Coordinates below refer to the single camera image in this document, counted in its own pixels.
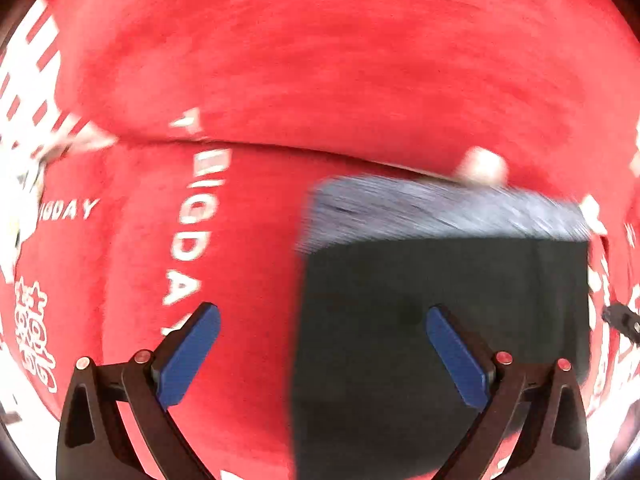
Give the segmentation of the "red bed blanket white characters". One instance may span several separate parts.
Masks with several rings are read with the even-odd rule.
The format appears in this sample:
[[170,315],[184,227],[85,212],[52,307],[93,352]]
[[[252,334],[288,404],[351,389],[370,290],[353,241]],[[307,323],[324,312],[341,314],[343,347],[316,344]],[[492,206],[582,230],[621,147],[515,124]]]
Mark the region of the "red bed blanket white characters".
[[[120,358],[212,297],[226,331],[178,419],[224,476],[292,478],[285,401],[308,192],[328,177],[426,170],[296,146],[120,138],[58,98],[58,36],[50,1],[36,0],[1,58],[2,144],[47,166],[35,233],[1,289],[6,343],[58,414],[78,353]],[[589,416],[600,418],[628,382],[600,313],[612,298],[637,296],[637,185],[618,195],[528,189],[579,200],[602,233],[590,255],[582,383]]]

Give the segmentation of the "white patterned cloth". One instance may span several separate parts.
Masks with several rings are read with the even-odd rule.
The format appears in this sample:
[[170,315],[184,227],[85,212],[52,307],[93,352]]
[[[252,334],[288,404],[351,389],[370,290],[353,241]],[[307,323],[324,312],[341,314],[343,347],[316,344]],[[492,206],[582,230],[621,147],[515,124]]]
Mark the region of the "white patterned cloth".
[[1,274],[15,280],[22,245],[35,233],[43,192],[44,166],[17,144],[1,149]]

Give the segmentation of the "red folded quilt white pattern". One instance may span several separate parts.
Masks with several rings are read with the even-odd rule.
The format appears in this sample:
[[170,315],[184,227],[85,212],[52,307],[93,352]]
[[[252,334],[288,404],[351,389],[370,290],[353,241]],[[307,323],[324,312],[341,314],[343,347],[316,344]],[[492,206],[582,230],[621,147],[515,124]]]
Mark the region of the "red folded quilt white pattern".
[[49,0],[56,94],[120,138],[296,146],[626,194],[639,45],[610,0]]

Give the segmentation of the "black pants grey patterned waistband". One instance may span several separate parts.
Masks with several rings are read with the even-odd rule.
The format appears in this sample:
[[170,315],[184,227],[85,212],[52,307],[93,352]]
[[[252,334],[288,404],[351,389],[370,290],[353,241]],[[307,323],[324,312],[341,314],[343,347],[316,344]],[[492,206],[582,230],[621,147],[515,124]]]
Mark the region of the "black pants grey patterned waistband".
[[434,306],[518,362],[569,360],[580,385],[589,239],[575,204],[532,192],[389,178],[320,186],[303,241],[297,477],[435,477],[478,411],[425,333]]

